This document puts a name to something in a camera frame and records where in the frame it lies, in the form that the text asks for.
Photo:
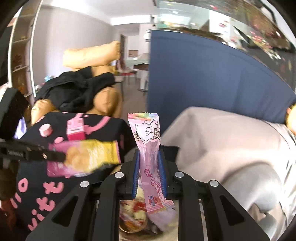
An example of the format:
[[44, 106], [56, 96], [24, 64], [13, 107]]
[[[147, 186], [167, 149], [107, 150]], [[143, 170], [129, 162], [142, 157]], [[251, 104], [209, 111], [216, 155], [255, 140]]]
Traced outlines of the pink candy wrapper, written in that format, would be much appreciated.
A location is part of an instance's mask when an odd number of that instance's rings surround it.
[[148, 213], [156, 213], [173, 206], [165, 199], [159, 176], [158, 153], [161, 142], [157, 113], [129, 113], [128, 122], [139, 150], [139, 172]]

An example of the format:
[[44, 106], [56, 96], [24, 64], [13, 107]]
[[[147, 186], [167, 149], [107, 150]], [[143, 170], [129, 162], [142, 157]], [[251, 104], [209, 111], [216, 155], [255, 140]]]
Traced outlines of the pink yellow biscuit packet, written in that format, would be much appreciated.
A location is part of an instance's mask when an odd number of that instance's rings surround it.
[[65, 161], [47, 162], [49, 177], [86, 176], [100, 168], [121, 164], [117, 141], [63, 141], [49, 144], [49, 150], [63, 152], [66, 155]]

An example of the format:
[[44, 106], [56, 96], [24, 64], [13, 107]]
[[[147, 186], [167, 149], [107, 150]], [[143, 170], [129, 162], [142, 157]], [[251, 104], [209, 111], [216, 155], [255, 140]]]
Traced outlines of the yellow bag lined trash bin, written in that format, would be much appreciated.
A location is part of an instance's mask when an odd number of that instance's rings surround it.
[[138, 182], [136, 198], [119, 202], [119, 240], [177, 240], [178, 209], [165, 230], [151, 221], [145, 208], [144, 192]]

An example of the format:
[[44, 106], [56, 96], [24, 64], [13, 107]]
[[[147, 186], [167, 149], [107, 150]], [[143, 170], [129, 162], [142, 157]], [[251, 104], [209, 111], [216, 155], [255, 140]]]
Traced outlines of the purple plastic bag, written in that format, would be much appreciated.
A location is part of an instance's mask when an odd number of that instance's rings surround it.
[[27, 132], [26, 120], [24, 117], [22, 117], [18, 122], [18, 126], [16, 127], [14, 139], [19, 140], [26, 132]]

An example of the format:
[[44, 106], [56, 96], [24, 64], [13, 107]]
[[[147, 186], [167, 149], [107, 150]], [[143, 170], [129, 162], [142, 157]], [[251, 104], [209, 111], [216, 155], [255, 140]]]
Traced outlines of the wooden display shelf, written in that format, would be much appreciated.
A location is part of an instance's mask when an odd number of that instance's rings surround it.
[[33, 105], [36, 97], [33, 76], [33, 42], [43, 1], [28, 1], [13, 18], [8, 48], [8, 85], [17, 88]]

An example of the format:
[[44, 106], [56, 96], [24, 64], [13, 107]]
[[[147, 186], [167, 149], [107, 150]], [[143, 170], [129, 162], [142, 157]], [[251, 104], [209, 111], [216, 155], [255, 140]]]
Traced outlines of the pink hexagonal box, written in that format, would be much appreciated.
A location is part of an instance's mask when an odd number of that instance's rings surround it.
[[49, 123], [46, 123], [39, 128], [39, 132], [42, 137], [46, 138], [52, 134], [53, 128]]

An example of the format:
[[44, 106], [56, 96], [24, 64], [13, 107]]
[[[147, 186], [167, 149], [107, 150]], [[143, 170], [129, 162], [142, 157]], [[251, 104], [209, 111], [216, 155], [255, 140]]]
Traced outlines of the black jacket on sofa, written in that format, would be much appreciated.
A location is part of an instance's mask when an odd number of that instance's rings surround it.
[[94, 107], [98, 92], [115, 84], [110, 72], [93, 76], [90, 66], [68, 71], [45, 82], [37, 93], [36, 101], [48, 99], [60, 111], [85, 113]]

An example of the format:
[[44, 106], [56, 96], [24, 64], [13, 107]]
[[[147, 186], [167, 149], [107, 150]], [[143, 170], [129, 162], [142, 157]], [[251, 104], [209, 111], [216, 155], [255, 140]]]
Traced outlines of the pink tissue box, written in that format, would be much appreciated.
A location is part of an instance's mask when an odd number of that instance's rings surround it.
[[67, 121], [66, 135], [69, 141], [81, 141], [86, 139], [82, 113], [76, 114]]

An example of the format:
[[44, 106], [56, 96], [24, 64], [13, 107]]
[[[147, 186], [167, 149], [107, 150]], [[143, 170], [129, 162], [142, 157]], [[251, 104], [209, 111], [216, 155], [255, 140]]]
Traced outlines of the orange leather sofa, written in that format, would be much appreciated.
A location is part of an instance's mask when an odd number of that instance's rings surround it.
[[114, 89], [111, 62], [120, 59], [120, 42], [66, 49], [63, 65], [68, 72], [44, 83], [31, 111], [31, 125], [53, 111], [93, 113], [119, 117], [121, 96]]

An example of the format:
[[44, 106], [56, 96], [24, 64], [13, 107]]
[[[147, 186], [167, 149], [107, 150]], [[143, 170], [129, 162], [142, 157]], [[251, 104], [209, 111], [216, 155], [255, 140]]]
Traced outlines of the black pink Kitty table cloth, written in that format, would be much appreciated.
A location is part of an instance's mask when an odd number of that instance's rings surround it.
[[21, 162], [16, 193], [10, 199], [16, 216], [29, 231], [81, 181], [104, 180], [135, 147], [127, 122], [97, 114], [50, 112], [22, 141], [67, 155], [65, 162]]

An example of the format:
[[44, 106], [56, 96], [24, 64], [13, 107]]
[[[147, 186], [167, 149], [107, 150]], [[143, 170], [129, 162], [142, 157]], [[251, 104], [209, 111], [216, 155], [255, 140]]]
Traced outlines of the beige blanket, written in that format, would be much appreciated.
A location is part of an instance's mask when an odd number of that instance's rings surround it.
[[162, 135], [179, 148], [180, 171], [217, 180], [271, 240], [295, 215], [295, 135], [284, 124], [222, 110], [191, 107]]

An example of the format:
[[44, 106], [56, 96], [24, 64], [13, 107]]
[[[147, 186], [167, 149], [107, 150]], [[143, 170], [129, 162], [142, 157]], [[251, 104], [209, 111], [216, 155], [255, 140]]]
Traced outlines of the beige dining chair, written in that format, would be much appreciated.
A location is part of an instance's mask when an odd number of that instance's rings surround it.
[[132, 70], [125, 66], [125, 61], [123, 59], [119, 59], [116, 61], [115, 66], [115, 83], [120, 84], [120, 92], [122, 96], [122, 100], [124, 101], [124, 83], [127, 80], [127, 83], [130, 84], [130, 78], [133, 76], [134, 81], [137, 80], [137, 71]]

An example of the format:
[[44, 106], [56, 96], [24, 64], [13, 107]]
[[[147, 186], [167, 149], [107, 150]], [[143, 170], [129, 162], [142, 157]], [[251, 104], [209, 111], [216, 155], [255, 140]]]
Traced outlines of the blue fabric partition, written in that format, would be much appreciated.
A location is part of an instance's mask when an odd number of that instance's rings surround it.
[[283, 123], [295, 93], [258, 60], [214, 40], [154, 30], [147, 110], [164, 132], [185, 109], [197, 106]]

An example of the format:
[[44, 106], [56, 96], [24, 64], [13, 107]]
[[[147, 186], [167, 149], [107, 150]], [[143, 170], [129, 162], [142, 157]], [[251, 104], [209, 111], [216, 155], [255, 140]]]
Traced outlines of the dining table with cover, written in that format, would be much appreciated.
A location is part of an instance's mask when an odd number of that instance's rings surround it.
[[137, 59], [125, 61], [126, 67], [132, 68], [140, 72], [139, 91], [148, 92], [149, 85], [149, 53], [143, 53]]

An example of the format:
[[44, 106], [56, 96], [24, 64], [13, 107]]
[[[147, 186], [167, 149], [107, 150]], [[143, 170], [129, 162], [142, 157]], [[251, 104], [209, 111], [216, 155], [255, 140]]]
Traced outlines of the yellow duck plush toy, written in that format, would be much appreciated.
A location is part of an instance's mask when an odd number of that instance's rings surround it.
[[296, 106], [295, 104], [287, 108], [287, 114], [285, 118], [287, 128], [296, 135]]

